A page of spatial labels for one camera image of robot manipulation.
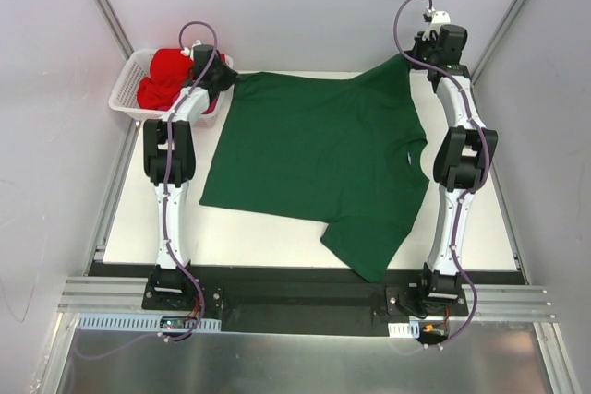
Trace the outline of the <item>white plastic basket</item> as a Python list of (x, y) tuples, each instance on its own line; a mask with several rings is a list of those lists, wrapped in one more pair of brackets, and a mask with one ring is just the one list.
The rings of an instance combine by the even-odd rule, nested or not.
[[(126, 61), (108, 101), (109, 107), (112, 110), (125, 113), (136, 121), (157, 119), (164, 114), (164, 111), (141, 108), (137, 101), (139, 83), (149, 75), (151, 60), (155, 54), (156, 49), (138, 49)], [(212, 111), (203, 114), (197, 120), (195, 126), (202, 128), (214, 127), (218, 114), (231, 100), (233, 91), (233, 87), (227, 91), (222, 91)]]

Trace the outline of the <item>green t shirt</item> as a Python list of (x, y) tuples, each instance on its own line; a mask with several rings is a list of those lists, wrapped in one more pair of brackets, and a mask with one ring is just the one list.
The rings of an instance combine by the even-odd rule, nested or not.
[(428, 190), (405, 58), (349, 79), (241, 76), (200, 202), (320, 221), (321, 242), (380, 281)]

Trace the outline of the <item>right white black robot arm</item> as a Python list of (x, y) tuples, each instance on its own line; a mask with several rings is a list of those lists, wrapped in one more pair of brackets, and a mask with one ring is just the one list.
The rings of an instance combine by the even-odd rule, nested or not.
[(397, 302), (400, 310), (418, 318), (445, 313), (464, 297), (461, 258), (468, 213), (488, 180), (498, 143), (498, 133), (486, 129), (477, 113), (470, 74), (461, 63), (466, 42), (465, 28), (442, 25), (418, 33), (405, 54), (412, 68), (427, 71), (448, 124), (432, 172), (440, 197), (433, 245), (416, 287)]

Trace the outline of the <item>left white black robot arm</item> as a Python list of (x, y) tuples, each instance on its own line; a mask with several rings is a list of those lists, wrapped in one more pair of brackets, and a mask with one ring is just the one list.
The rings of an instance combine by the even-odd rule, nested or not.
[(195, 41), (181, 51), (193, 63), (171, 108), (143, 124), (143, 168), (158, 205), (159, 243), (142, 307), (199, 312), (199, 291), (187, 275), (186, 203), (197, 170), (193, 126), (211, 120), (235, 84), (232, 63), (215, 46)]

